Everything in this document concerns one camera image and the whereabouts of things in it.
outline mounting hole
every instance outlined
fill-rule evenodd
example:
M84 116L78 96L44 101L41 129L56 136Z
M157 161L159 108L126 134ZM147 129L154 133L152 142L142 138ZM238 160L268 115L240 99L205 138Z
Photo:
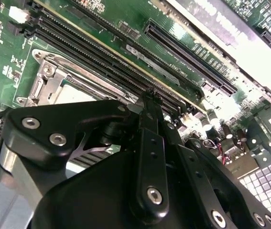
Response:
M42 54L40 52L36 52L34 56L36 59L40 59L42 57Z
M36 118L24 118L22 125L27 129L34 130L40 127L40 122Z
M158 156L156 155L155 152L151 152L150 154L151 154L151 156L153 157L153 159L157 159L157 158L158 158Z
M269 215L265 215L265 218L271 224L271 217Z
M259 225L261 225L262 227L266 225L265 221L258 214L254 213L253 215Z
M196 173L197 177L202 178L201 173L199 173L199 172L195 172L195 173Z
M200 145L200 143L199 142L195 142L195 146L197 147L197 148L201 148L201 145Z
M125 109L123 106L119 106L118 109L119 109L120 111L122 111L122 112L125 112L125 111L126 111L126 109Z
M212 217L213 217L214 221L218 224L218 226L220 226L221 228L226 227L226 221L218 211L213 210Z
M55 146L64 146L66 144L65 136L58 133L50 135L49 141Z
M168 123L167 126L168 126L171 130L174 130L174 125L172 125L171 123Z
M23 104L23 103L25 102L25 100L22 99L22 98L18 98L17 101L18 101L19 103L21 103L21 104Z

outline electrolytic capacitor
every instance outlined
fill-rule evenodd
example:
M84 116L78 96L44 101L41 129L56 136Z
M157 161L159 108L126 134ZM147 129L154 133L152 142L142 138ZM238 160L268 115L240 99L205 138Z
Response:
M242 129L238 129L236 131L237 137L241 142L246 142L247 141L247 137L245 132Z
M212 125L210 124L210 121L207 118L202 119L201 124L204 131L209 131L210 129L212 129Z
M228 127L228 125L222 125L222 131L224 132L226 139L231 139L233 137L230 127Z
M210 123L214 126L219 126L219 119L217 117L217 115L215 114L214 111L210 112L210 114L208 115L208 119L210 120Z

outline black plastic arm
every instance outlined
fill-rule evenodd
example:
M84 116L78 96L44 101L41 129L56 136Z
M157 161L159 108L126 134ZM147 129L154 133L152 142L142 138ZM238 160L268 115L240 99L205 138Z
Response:
M43 169L60 169L76 147L77 133L110 121L122 122L129 115L129 110L116 100L19 108L7 114L2 138L7 148ZM38 120L39 127L26 128L25 118ZM66 138L63 146L51 143L50 136L56 133Z

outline capacitor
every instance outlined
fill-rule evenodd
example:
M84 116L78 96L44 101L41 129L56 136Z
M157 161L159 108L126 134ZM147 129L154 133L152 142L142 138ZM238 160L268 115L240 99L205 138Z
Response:
M204 131L209 131L210 129L212 129L212 125L210 124L210 121L207 118L202 119L201 124Z
M238 129L236 131L237 137L241 142L246 142L247 141L247 137L245 132L242 129Z
M208 119L210 120L210 123L214 126L219 125L219 119L217 117L217 115L215 114L215 111L210 112L210 114L208 115Z
M219 138L219 133L216 129L212 128L209 131L206 131L206 136L208 139L211 139L212 141L215 141Z
M231 139L233 137L230 127L228 127L228 125L222 125L222 131L224 132L226 139Z

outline ram slot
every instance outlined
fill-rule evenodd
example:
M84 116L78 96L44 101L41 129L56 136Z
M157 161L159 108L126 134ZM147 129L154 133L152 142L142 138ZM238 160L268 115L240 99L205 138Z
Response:
M145 29L145 34L158 43L158 45L166 49L167 52L173 55L187 68L208 81L213 87L219 89L223 94L231 96L237 92L237 88L224 78L224 76L193 54L189 48L165 32L156 23L149 21Z
M25 36L37 36L67 56L73 57L78 64L88 66L113 83L123 85L137 96L149 87L155 87L155 82L116 59L109 51L95 45L94 41L85 35L68 28L53 15L42 13L39 17L32 18L28 24L30 26L27 27ZM163 108L166 113L170 114L181 106L181 102L174 99L171 94L163 90L159 90L159 93L163 98Z

